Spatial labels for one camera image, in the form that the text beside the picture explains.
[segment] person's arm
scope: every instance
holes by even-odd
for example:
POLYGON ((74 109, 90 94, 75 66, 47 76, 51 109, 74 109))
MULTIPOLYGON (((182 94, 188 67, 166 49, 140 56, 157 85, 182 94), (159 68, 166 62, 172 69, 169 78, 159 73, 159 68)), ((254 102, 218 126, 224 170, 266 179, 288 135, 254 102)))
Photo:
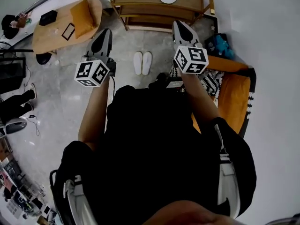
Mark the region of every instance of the person's arm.
POLYGON ((108 85, 109 77, 101 87, 93 89, 78 133, 78 140, 87 144, 92 150, 99 145, 105 130, 108 85))
POLYGON ((220 117, 218 108, 207 94, 197 75, 181 73, 181 77, 193 114, 201 130, 214 118, 220 117))

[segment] black trousers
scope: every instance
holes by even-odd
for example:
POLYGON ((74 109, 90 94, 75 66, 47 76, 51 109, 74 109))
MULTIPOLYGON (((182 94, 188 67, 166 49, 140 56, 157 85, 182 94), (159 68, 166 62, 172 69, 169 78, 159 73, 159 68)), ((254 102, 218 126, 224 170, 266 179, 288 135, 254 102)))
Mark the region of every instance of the black trousers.
POLYGON ((29 90, 22 95, 12 96, 0 103, 0 118, 2 122, 6 123, 13 118, 18 118, 31 111, 30 105, 25 104, 24 107, 21 106, 31 99, 34 99, 33 90, 29 90))

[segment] gray floor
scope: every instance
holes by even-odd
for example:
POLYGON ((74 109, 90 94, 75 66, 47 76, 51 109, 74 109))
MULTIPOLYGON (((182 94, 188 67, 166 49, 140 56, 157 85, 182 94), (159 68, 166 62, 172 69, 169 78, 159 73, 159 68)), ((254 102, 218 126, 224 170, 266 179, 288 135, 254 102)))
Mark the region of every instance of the gray floor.
MULTIPOLYGON (((194 25, 200 42, 203 43, 213 34, 211 26, 212 21, 204 18, 194 25)), ((110 28, 113 33, 111 57, 117 62, 116 90, 125 85, 146 88, 159 73, 169 72, 174 55, 171 33, 125 31, 115 15, 103 16, 101 28, 110 28), (132 58, 136 51, 150 51, 153 54, 148 76, 135 74, 132 58)), ((31 48, 31 42, 30 37, 17 47, 31 48)), ((88 42, 59 49, 56 58, 45 66, 37 64, 34 54, 26 54, 26 62, 31 71, 30 83, 35 84, 38 98, 35 101, 35 110, 24 117, 27 118, 29 114, 37 116, 40 135, 36 136, 35 125, 28 123, 24 130, 9 135, 8 139, 21 168, 32 181, 45 188, 50 204, 53 201, 49 189, 49 172, 58 168, 64 148, 77 139, 91 93, 91 89, 74 81, 76 64, 85 54, 87 44, 88 42)), ((2 98, 23 92, 22 86, 19 90, 3 94, 2 98)), ((112 98, 113 84, 110 81, 109 103, 112 98)))

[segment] wooden table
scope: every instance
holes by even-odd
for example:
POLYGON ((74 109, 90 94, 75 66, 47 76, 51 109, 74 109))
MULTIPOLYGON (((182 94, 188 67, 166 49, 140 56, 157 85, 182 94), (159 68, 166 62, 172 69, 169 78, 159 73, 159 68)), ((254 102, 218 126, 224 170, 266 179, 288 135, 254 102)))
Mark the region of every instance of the wooden table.
POLYGON ((112 0, 111 5, 125 29, 157 30, 172 32, 175 20, 192 25, 210 8, 214 14, 213 0, 204 7, 203 0, 176 0, 165 4, 161 0, 112 0))
POLYGON ((73 33, 68 41, 61 36, 67 26, 73 22, 70 9, 79 2, 80 1, 77 1, 57 9, 57 17, 55 22, 44 27, 40 26, 39 24, 36 25, 32 40, 32 49, 34 53, 52 53, 56 49, 85 42, 95 35, 100 26, 102 16, 102 4, 99 0, 88 0, 90 13, 95 22, 95 28, 93 30, 87 32, 77 39, 75 38, 75 33, 73 33))

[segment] oval wooden table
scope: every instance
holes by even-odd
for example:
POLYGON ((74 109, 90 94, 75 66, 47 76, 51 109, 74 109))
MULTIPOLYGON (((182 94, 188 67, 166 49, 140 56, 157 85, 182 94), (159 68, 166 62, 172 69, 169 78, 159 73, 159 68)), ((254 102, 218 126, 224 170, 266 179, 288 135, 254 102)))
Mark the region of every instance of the oval wooden table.
POLYGON ((85 42, 92 38, 97 32, 102 16, 102 4, 99 0, 88 0, 90 13, 95 23, 95 28, 79 38, 75 38, 75 33, 72 34, 67 41, 61 35, 70 23, 73 23, 73 18, 70 9, 80 1, 68 4, 57 9, 56 21, 46 26, 36 25, 33 32, 32 49, 36 54, 53 53, 54 50, 85 42))

